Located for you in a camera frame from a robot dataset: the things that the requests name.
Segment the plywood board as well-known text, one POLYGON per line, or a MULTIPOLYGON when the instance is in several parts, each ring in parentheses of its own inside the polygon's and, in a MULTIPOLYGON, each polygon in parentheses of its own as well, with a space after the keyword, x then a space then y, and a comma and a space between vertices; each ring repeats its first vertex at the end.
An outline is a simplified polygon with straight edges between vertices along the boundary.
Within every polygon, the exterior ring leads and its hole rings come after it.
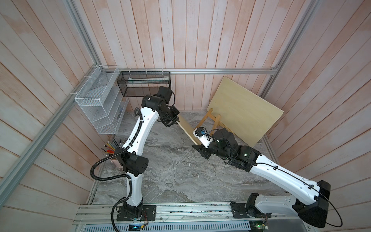
POLYGON ((186 133, 186 135, 192 140, 195 145, 201 145, 200 140, 193 134, 194 129, 191 125, 182 117, 181 114, 178 114, 179 121, 177 122, 181 129, 186 133))
POLYGON ((212 109, 215 117, 220 115, 220 122, 250 147, 254 147, 284 113, 227 77, 222 79, 207 109, 212 109))

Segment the wooden easel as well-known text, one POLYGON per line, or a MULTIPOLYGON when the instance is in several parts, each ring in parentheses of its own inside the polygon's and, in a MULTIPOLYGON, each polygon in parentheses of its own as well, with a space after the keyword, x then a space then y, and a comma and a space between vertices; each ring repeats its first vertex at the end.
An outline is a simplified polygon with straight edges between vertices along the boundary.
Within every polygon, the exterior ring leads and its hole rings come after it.
POLYGON ((195 131, 197 128, 202 127, 206 121, 209 121, 209 123, 213 123, 212 131, 215 132, 216 129, 219 128, 221 116, 219 114, 214 115, 214 110, 210 108, 206 115, 201 119, 201 121, 197 124, 197 126, 194 128, 193 131, 195 131))

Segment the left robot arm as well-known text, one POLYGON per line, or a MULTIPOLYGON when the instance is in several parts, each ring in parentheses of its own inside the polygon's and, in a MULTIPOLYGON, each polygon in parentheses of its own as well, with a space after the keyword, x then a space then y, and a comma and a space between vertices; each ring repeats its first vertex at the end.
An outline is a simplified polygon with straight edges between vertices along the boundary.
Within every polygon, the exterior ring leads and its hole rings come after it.
POLYGON ((142 156, 146 140, 155 122, 170 127, 179 121, 179 111, 169 106, 174 93, 168 87, 160 86, 157 94, 143 97, 140 108, 135 108, 138 120, 126 143, 118 150, 117 160, 128 177, 128 199, 123 203, 124 211, 132 218, 142 215, 142 174, 148 167, 149 159, 142 156))

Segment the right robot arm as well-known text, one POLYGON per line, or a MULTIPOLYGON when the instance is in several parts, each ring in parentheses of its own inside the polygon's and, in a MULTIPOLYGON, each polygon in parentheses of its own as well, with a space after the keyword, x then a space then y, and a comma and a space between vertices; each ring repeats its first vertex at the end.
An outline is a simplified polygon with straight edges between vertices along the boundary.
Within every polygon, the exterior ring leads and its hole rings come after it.
POLYGON ((234 134, 225 128, 210 134, 204 127, 199 127, 193 134, 201 142, 194 148, 202 157, 218 156, 226 165, 263 177, 289 193, 286 197, 252 193, 244 206, 231 204, 233 211, 252 218, 282 214, 299 217, 317 228, 326 226, 331 189, 328 182, 301 177, 274 163, 258 150, 239 145, 234 134))

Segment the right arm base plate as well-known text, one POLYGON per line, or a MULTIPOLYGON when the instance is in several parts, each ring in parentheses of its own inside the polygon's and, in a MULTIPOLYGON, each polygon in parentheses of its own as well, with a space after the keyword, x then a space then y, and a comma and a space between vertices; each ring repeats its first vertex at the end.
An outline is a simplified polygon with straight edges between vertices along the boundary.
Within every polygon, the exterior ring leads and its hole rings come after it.
POLYGON ((263 218, 268 219, 271 213, 264 214, 258 211, 254 206, 249 206, 247 203, 231 202, 233 218, 263 218))

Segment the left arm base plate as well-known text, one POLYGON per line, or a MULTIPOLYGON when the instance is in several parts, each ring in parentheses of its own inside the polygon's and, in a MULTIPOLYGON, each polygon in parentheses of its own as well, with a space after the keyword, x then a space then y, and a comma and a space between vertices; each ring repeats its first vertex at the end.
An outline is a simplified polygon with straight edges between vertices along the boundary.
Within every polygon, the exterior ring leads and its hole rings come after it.
POLYGON ((154 221, 156 219, 156 212, 156 205, 124 205, 119 207, 117 221, 154 221))

